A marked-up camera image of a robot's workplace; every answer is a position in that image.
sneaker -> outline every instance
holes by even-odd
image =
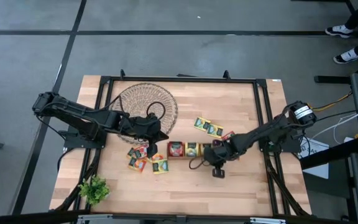
[[[356,53],[354,52],[354,49],[345,52],[341,55],[335,56],[333,58],[334,62],[337,64],[345,64],[345,63],[349,63],[352,62],[354,60],[358,59],[358,55],[356,55]]]
[[[342,38],[349,38],[353,33],[353,30],[348,29],[345,25],[328,27],[326,29],[326,34],[331,36],[341,36]]]

paper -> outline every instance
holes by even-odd
[[[313,155],[316,152],[324,151],[329,148],[329,145],[321,143],[316,140],[309,139],[309,142],[310,142],[310,155]],[[301,157],[299,157],[299,158],[307,157],[309,155],[309,145],[308,145],[308,141],[306,140],[306,138],[302,139],[301,150],[302,150]],[[321,177],[324,179],[328,179],[328,175],[329,175],[328,163],[324,164],[324,165],[317,166],[317,167],[305,169],[305,170],[303,170],[303,172],[306,172],[308,174],[312,174],[312,175],[315,175],[315,176],[318,176],[318,177]]]

wooden tabletop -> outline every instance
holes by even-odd
[[[78,103],[94,107],[100,76],[85,75]],[[112,99],[139,82],[114,82]],[[214,138],[193,127],[202,116],[229,131],[246,133],[258,127],[254,92],[246,83],[153,82],[168,90],[178,104],[178,119],[170,139],[157,144],[166,155],[168,141],[211,142]],[[272,113],[281,113],[287,105],[280,80],[267,80]],[[262,89],[264,121],[267,122]],[[212,177],[212,167],[190,170],[187,160],[169,160],[169,172],[155,175],[150,163],[143,173],[127,167],[126,157],[132,145],[108,134],[102,150],[98,175],[107,180],[109,197],[92,208],[104,213],[153,213],[188,215],[271,216],[269,188],[263,155],[257,143],[239,161],[225,163],[226,178]],[[78,182],[84,149],[75,149],[63,159],[50,208],[59,206]],[[297,158],[281,153],[285,183],[296,201],[311,212],[305,181]],[[283,213],[280,190],[275,186],[278,208]]]

green plant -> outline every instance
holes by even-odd
[[[92,176],[91,184],[83,179],[83,183],[78,186],[81,188],[80,195],[86,196],[86,201],[91,205],[96,205],[110,193],[106,186],[106,179],[100,179],[97,175]]]

